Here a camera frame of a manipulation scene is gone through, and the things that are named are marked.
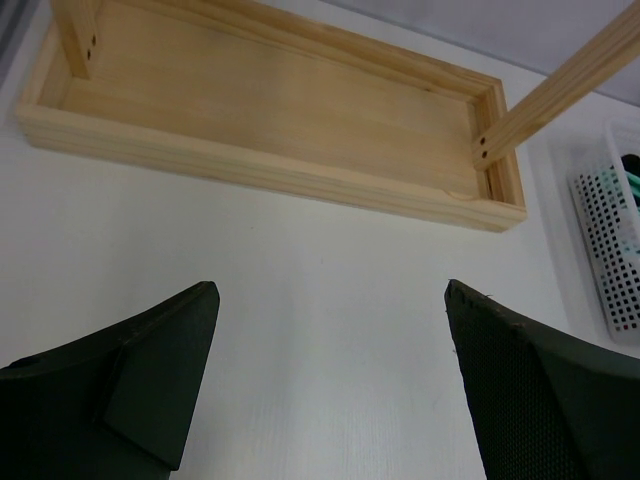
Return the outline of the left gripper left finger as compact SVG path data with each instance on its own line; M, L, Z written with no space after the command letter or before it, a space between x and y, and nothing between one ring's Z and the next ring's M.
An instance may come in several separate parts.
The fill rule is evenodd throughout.
M199 282L1 370L4 479L167 479L180 467L219 312Z

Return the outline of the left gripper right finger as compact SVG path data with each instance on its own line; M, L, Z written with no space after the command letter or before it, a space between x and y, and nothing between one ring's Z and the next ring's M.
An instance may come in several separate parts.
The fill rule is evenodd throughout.
M487 478L638 478L638 359L458 280L444 299Z

